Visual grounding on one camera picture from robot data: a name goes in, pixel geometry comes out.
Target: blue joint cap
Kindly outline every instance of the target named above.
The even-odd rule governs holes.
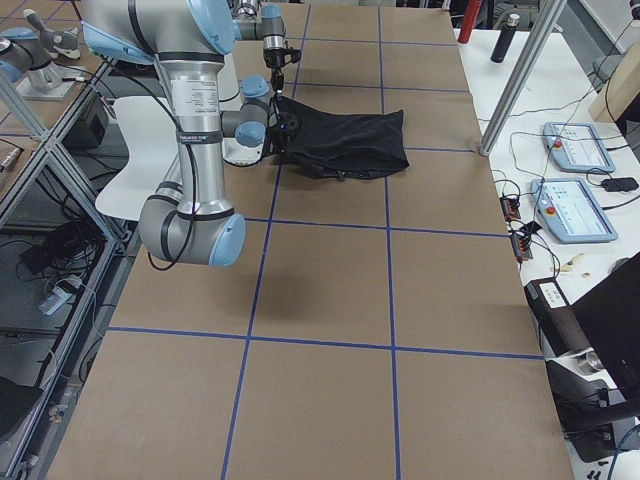
[[[240,31],[240,25],[235,20],[233,21],[233,35],[236,40],[242,40],[242,32]]]
[[[218,53],[231,53],[235,43],[233,20],[226,0],[187,0],[200,33]]]
[[[254,148],[264,141],[266,128],[260,122],[245,122],[235,131],[236,140],[243,147]]]
[[[277,18],[281,16],[280,5],[265,5],[262,7],[262,18]]]
[[[94,27],[90,23],[82,22],[82,32],[84,33],[85,43],[94,52],[129,63],[153,65],[153,57],[151,55],[110,33]]]
[[[0,36],[6,37],[9,40],[37,40],[38,36],[36,32],[28,29],[27,27],[16,27],[0,32]]]
[[[233,265],[242,252],[246,229],[242,215],[239,213],[231,215],[222,227],[222,233],[211,250],[209,266],[228,267]]]
[[[244,98],[258,98],[269,93],[269,84],[262,75],[249,75],[242,80],[240,91]]]
[[[22,72],[7,62],[0,62],[0,72],[4,73],[11,83],[22,78]]]

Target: red cylinder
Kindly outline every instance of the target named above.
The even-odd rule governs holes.
[[[471,30],[476,26],[476,20],[478,19],[478,13],[480,13],[480,6],[482,0],[469,0],[467,9],[464,12],[464,19],[462,20],[462,27],[460,27],[460,35],[458,35],[458,43],[469,42],[471,36]]]

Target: white surface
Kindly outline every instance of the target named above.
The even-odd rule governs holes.
[[[612,42],[618,38],[631,21],[629,0],[580,0],[584,8],[604,30]],[[640,28],[628,28],[618,41],[618,47],[626,51],[640,40]]]
[[[489,57],[498,34],[497,31],[474,30],[469,43],[459,45],[469,88],[473,94],[476,115],[479,119],[491,118],[528,35],[525,32],[516,32],[505,61],[497,64],[491,62]],[[527,113],[510,118],[489,157],[491,167],[504,172],[506,178],[520,185],[523,193],[528,192],[528,184],[536,176],[520,172],[515,168],[513,157],[509,153],[511,135],[514,132],[541,134],[545,122],[566,122],[569,120],[572,122],[592,122],[588,107],[595,98],[595,93],[591,91],[589,81],[561,34],[552,34],[529,76],[512,114],[524,110],[562,107],[583,97],[583,101],[559,111]],[[480,127],[483,131],[486,125],[486,121],[480,121]],[[596,124],[596,127],[602,137],[615,137],[606,140],[605,146],[619,146],[626,143],[624,138],[619,136],[615,125]],[[548,153],[541,137],[518,134],[513,139],[517,164],[521,168],[544,174],[547,178],[584,178],[583,174],[561,172],[550,160],[548,161]],[[611,152],[611,157],[616,165],[614,176],[630,176],[640,179],[640,164],[630,149]],[[500,179],[503,178],[503,175],[494,171],[494,177]],[[497,184],[499,193],[503,188],[506,193],[515,193],[514,187],[509,184]],[[592,190],[602,206],[622,203],[625,199],[640,193],[640,191],[631,194],[607,193],[599,188]],[[521,203],[522,218],[528,222],[533,219],[534,200],[524,197]],[[610,243],[561,245],[546,232],[540,232],[553,252],[559,257],[560,263],[565,265],[567,271],[560,273],[557,281],[571,303],[605,278],[616,260],[632,256],[640,249],[640,222],[638,222],[640,200],[626,207],[608,211],[607,216],[619,234],[618,240]],[[524,262],[522,266],[520,276],[523,285],[532,279],[549,277],[552,274],[550,255],[535,245],[533,246],[533,255],[534,259]],[[557,361],[563,365],[567,364],[577,372],[577,367],[574,368],[575,365],[573,365],[576,363],[573,358],[560,358]],[[599,372],[585,378],[588,380],[602,378],[613,386],[613,382],[606,372]],[[570,442],[567,442],[567,449],[576,479],[587,478],[592,470],[602,471],[599,478],[606,479],[608,466],[600,467],[597,462],[589,464],[582,462]],[[618,458],[615,469],[614,480],[640,479],[640,452],[622,454]]]
[[[151,97],[119,98],[114,110],[129,161],[100,192],[96,208],[110,217],[138,220],[145,200],[178,154],[175,127]]]

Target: black cylinder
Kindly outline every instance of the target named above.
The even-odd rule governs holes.
[[[504,60],[504,57],[507,55],[507,50],[509,50],[509,45],[511,45],[511,40],[513,40],[513,36],[518,28],[518,20],[520,20],[520,15],[512,13],[509,15],[507,23],[502,26],[500,36],[491,54],[492,62],[502,63]]]

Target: power adapter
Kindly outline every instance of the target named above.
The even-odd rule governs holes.
[[[631,192],[638,188],[638,182],[631,177],[606,178],[600,185],[607,192]]]

